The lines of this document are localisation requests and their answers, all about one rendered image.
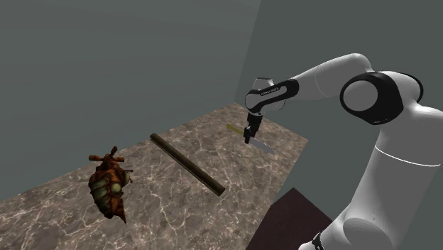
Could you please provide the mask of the orange and green insect figure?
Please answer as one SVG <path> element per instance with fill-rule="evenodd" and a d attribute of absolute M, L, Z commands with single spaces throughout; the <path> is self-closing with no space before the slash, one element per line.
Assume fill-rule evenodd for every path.
<path fill-rule="evenodd" d="M 107 219 L 117 216 L 126 224 L 123 188 L 133 182 L 129 175 L 133 170 L 124 170 L 119 165 L 125 159 L 115 156 L 117 150 L 114 146 L 104 157 L 89 155 L 90 161 L 99 161 L 100 164 L 90 176 L 88 187 L 95 205 Z"/>

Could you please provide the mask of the dark olive long rod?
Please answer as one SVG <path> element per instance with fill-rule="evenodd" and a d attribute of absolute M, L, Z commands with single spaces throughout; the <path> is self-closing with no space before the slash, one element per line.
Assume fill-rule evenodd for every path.
<path fill-rule="evenodd" d="M 158 134 L 152 133 L 150 135 L 151 141 L 179 163 L 184 169 L 191 173 L 198 181 L 209 188 L 215 195 L 220 197 L 225 191 L 225 187 L 217 182 L 213 177 L 203 171 L 198 165 L 193 163 L 189 158 L 181 154 L 175 147 L 170 145 L 165 139 Z"/>

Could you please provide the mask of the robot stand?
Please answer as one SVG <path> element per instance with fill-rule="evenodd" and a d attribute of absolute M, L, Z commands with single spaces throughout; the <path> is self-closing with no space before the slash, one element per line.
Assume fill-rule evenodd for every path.
<path fill-rule="evenodd" d="M 331 223 L 325 213 L 292 188 L 270 206 L 246 250 L 298 250 Z"/>

